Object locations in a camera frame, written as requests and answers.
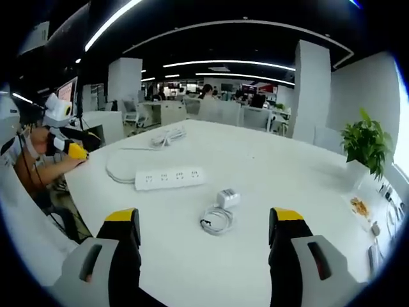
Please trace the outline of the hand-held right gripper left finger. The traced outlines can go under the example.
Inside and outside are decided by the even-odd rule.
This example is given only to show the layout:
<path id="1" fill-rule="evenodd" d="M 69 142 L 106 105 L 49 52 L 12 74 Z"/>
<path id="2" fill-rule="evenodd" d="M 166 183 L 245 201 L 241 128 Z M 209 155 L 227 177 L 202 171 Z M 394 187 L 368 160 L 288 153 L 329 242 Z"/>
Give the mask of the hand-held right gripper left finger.
<path id="1" fill-rule="evenodd" d="M 113 212 L 96 237 L 67 256 L 51 294 L 62 306 L 130 306 L 139 289 L 140 245 L 139 211 Z"/>

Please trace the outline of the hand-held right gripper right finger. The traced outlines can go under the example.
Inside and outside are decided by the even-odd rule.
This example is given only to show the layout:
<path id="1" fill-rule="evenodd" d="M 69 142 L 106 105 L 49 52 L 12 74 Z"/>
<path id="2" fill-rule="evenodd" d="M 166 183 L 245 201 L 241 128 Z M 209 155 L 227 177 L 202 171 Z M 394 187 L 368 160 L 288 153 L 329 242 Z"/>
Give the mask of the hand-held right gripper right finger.
<path id="1" fill-rule="evenodd" d="M 365 286 L 349 273 L 346 257 L 294 210 L 270 209 L 268 245 L 271 306 L 347 306 Z"/>

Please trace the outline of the person's left hand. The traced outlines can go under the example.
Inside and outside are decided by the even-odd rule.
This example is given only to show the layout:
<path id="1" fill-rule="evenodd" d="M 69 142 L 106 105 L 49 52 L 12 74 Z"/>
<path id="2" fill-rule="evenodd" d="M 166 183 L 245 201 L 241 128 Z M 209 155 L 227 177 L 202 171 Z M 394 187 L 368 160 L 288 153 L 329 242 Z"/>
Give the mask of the person's left hand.
<path id="1" fill-rule="evenodd" d="M 26 146 L 32 157 L 46 153 L 48 135 L 49 130 L 45 127 L 37 127 L 30 132 Z"/>

